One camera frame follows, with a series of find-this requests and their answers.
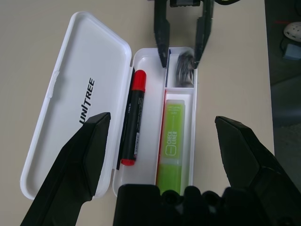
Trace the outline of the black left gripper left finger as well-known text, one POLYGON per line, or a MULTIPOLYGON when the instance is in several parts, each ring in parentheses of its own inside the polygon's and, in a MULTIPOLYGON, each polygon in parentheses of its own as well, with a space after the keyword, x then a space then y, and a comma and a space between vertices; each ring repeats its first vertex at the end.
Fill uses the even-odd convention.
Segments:
POLYGON ((62 147, 21 224, 74 226, 101 175, 111 115, 90 117, 62 147))

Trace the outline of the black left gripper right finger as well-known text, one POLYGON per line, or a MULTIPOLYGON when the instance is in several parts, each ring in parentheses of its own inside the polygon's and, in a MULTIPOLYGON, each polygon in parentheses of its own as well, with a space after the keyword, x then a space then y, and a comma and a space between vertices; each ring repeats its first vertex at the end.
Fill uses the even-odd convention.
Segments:
POLYGON ((231 188, 245 190, 269 226, 301 224, 301 193, 275 156, 254 132, 233 119, 217 116, 222 163, 231 188))

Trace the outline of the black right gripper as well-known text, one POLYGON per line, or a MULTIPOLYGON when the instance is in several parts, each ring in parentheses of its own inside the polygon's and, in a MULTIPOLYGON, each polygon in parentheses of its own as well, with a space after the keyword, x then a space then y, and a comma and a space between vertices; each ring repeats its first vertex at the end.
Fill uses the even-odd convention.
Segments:
MULTIPOLYGON (((199 7, 202 0, 170 0, 170 7, 199 7)), ((169 51, 170 23, 166 19, 166 0, 154 1, 154 35, 158 48, 158 54, 163 68, 167 67, 169 51)), ((199 65, 209 39, 214 0, 203 1, 203 14, 197 19, 196 42, 194 48, 194 69, 199 65)))

